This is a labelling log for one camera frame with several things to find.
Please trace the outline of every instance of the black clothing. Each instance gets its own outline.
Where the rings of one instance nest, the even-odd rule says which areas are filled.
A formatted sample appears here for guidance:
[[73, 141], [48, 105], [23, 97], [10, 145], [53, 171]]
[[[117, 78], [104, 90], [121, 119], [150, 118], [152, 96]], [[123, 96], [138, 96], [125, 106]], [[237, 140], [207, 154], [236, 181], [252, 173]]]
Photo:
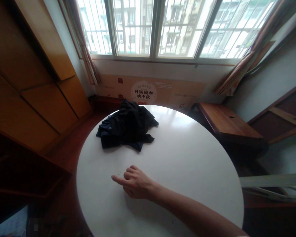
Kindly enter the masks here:
[[158, 125], [145, 107], [123, 99], [120, 110], [102, 122], [96, 136], [101, 138], [103, 149], [125, 144], [141, 151], [144, 142], [154, 140], [146, 134], [148, 128]]

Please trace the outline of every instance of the wrist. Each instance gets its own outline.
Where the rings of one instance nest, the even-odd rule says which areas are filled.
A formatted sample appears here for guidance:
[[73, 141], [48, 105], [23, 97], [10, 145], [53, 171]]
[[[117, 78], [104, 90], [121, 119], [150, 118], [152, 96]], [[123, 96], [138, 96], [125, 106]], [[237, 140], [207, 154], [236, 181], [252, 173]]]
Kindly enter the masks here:
[[147, 199], [149, 201], [156, 202], [158, 200], [158, 197], [160, 196], [160, 193], [162, 192], [162, 189], [164, 189], [162, 185], [153, 182], [151, 187], [148, 189]]

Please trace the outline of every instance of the white round table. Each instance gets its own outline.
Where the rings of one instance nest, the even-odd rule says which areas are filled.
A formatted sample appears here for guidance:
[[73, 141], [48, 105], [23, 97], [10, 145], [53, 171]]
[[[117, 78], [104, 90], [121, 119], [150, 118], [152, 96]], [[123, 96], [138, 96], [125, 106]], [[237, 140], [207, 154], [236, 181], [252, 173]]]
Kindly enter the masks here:
[[95, 237], [194, 236], [175, 216], [152, 202], [130, 199], [111, 175], [123, 177], [132, 164], [153, 180], [197, 200], [242, 227], [243, 196], [235, 167], [217, 139], [192, 118], [155, 105], [155, 138], [141, 152], [127, 145], [102, 149], [96, 132], [86, 139], [78, 161], [77, 191], [83, 216]]

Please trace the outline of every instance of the curtain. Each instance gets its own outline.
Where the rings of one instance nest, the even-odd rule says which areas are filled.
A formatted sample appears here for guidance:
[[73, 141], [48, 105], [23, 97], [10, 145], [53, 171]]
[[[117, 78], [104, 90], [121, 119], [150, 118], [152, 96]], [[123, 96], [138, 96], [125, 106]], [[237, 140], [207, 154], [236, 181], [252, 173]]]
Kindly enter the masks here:
[[215, 94], [233, 96], [241, 79], [246, 72], [251, 69], [251, 65], [255, 62], [261, 50], [295, 12], [296, 1], [277, 1], [272, 13], [268, 16], [265, 24], [260, 29], [248, 53], [234, 66], [229, 75], [223, 79], [221, 85], [216, 89]]
[[84, 30], [81, 24], [80, 11], [76, 0], [58, 0], [63, 16], [67, 22], [67, 26], [73, 42], [79, 50], [79, 56], [82, 57], [86, 72], [88, 74], [89, 83], [97, 85], [101, 83], [96, 67], [92, 62], [91, 55], [86, 46]]

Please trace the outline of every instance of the hand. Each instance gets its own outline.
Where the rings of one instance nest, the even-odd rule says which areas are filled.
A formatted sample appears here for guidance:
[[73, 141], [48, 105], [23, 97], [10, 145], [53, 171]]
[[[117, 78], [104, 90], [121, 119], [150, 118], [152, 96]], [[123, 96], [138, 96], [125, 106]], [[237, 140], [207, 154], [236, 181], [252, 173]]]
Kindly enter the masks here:
[[124, 191], [131, 198], [150, 200], [158, 190], [159, 184], [151, 180], [135, 165], [130, 166], [124, 173], [124, 178], [112, 175], [113, 181], [123, 186]]

